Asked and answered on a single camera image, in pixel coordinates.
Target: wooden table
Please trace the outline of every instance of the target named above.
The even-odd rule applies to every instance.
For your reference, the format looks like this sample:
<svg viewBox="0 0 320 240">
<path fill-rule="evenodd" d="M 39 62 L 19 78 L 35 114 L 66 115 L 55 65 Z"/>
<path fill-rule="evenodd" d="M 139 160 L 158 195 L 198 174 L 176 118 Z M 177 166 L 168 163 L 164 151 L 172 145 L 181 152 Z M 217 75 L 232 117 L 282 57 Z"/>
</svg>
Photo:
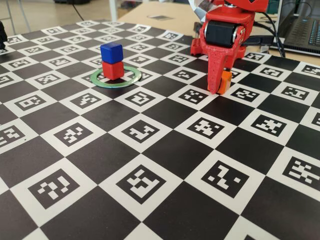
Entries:
<svg viewBox="0 0 320 240">
<path fill-rule="evenodd" d="M 154 15 L 164 15 L 173 19 L 160 21 L 148 17 Z M 256 20 L 261 18 L 261 16 L 262 14 L 258 13 L 256 15 Z M 149 25 L 155 28 L 176 31 L 185 35 L 194 36 L 194 22 L 199 22 L 199 19 L 188 4 L 169 2 L 160 3 L 158 1 L 152 1 L 145 2 L 139 5 L 123 17 L 119 18 L 118 21 L 132 24 Z M 269 34 L 269 32 L 264 29 L 254 27 L 251 35 L 260 34 L 267 35 Z M 251 52 L 260 51 L 258 47 L 249 47 L 248 50 Z M 277 49 L 271 49 L 270 54 L 280 56 Z M 288 59 L 307 62 L 320 66 L 320 57 L 318 56 L 311 56 L 287 51 L 286 57 Z"/>
</svg>

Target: black roller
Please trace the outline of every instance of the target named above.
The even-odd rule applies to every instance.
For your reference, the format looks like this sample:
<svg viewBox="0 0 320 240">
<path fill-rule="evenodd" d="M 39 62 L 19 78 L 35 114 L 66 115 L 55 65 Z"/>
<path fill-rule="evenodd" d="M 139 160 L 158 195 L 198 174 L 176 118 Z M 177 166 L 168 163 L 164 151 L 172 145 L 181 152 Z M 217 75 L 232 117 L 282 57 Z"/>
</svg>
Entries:
<svg viewBox="0 0 320 240">
<path fill-rule="evenodd" d="M 237 26 L 235 23 L 211 20 L 204 30 L 205 41 L 208 44 L 231 48 L 234 44 Z"/>
</svg>

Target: floor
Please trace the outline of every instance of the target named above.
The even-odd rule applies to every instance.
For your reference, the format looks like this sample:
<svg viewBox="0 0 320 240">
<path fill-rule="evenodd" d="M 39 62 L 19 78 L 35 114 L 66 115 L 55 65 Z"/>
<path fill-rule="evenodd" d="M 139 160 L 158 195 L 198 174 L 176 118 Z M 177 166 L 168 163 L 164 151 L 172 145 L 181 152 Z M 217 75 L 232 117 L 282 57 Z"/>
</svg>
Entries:
<svg viewBox="0 0 320 240">
<path fill-rule="evenodd" d="M 23 0 L 22 3 L 32 31 L 73 24 L 81 20 L 73 6 L 69 4 L 54 3 L 53 0 L 48 2 Z M 16 33 L 27 33 L 28 29 L 17 0 L 9 0 L 9 6 Z M 85 20 L 111 19 L 109 0 L 91 0 L 90 3 L 76 5 L 76 8 Z M 119 17 L 124 13 L 125 11 L 118 11 Z M 0 19 L 8 16 L 6 1 L 2 0 L 0 1 Z M 14 35 L 11 21 L 4 20 L 3 24 L 7 35 Z"/>
</svg>

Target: blue cube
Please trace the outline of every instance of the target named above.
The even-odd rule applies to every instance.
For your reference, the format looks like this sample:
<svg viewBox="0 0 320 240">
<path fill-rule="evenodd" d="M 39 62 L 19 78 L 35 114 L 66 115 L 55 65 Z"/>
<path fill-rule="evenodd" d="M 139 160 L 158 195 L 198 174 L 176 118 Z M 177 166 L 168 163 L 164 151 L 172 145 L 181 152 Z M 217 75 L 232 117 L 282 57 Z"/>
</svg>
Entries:
<svg viewBox="0 0 320 240">
<path fill-rule="evenodd" d="M 124 59 L 122 45 L 114 42 L 106 43 L 100 46 L 102 61 L 108 64 L 115 64 Z"/>
</svg>

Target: chair leg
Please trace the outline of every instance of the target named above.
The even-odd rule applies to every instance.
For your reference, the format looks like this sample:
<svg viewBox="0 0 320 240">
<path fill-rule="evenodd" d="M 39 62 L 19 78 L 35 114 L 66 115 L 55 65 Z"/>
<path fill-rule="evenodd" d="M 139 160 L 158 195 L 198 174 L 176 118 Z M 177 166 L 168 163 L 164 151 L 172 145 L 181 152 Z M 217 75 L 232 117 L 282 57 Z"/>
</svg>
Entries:
<svg viewBox="0 0 320 240">
<path fill-rule="evenodd" d="M 31 32 L 30 25 L 29 25 L 29 22 L 28 22 L 28 20 L 27 20 L 27 17 L 26 17 L 24 8 L 22 7 L 21 0 L 17 0 L 17 1 L 18 1 L 19 6 L 20 6 L 22 15 L 23 15 L 23 17 L 24 17 L 24 21 L 25 21 L 26 27 L 28 28 L 28 31 L 29 31 L 29 33 L 30 33 L 30 32 Z"/>
<path fill-rule="evenodd" d="M 8 0 L 6 0 L 6 6 L 8 8 L 8 12 L 9 12 L 9 16 L 10 16 L 10 20 L 11 20 L 11 24 L 12 24 L 12 30 L 13 30 L 13 33 L 14 35 L 16 35 L 16 29 L 15 29 L 15 25 L 14 25 L 14 20 L 12 19 L 12 15 L 11 15 L 11 11 L 10 11 L 10 6 L 9 6 L 9 3 L 8 3 Z"/>
</svg>

